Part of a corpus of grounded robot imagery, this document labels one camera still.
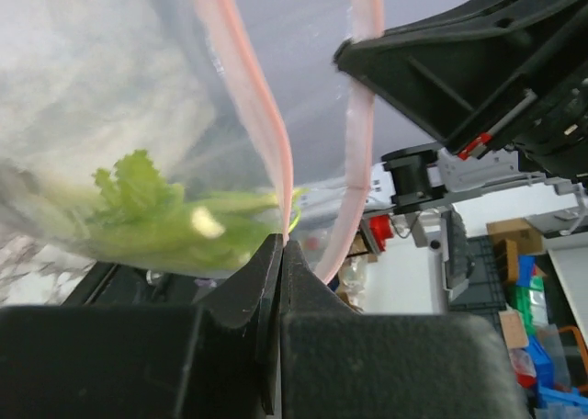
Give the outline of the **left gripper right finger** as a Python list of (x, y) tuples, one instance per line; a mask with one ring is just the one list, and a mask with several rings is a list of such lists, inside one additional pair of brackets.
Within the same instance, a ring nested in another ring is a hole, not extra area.
[(503, 339), (466, 313), (353, 311), (289, 243), (281, 272), (286, 418), (525, 418)]

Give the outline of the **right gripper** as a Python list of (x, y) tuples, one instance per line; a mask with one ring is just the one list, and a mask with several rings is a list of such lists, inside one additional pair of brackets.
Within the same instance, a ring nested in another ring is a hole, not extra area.
[(505, 149), (521, 172), (585, 180), (582, 42), (583, 0), (469, 0), (334, 63), (462, 160)]

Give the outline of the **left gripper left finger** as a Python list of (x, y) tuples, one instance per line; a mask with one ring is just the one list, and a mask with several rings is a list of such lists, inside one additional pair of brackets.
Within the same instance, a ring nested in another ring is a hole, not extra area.
[(267, 237), (242, 269), (195, 302), (3, 308), (1, 415), (271, 415), (282, 244)]

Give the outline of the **green toy celery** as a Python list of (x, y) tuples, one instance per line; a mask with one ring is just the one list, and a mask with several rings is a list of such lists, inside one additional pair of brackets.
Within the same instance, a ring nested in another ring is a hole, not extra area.
[(36, 199), (44, 231), (63, 248), (186, 275), (236, 271), (283, 221), (275, 192), (207, 188), (191, 195), (143, 148), (97, 165), (82, 182), (52, 179)]

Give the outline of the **clear zip top bag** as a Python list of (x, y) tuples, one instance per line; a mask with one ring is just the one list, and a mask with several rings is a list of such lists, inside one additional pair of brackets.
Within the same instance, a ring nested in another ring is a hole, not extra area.
[(374, 122), (373, 94), (332, 57), (383, 28), (383, 0), (1, 0), (2, 224), (63, 248), (40, 187), (143, 148), (191, 195), (275, 192), (268, 236), (312, 233), (311, 269), (331, 279), (368, 196)]

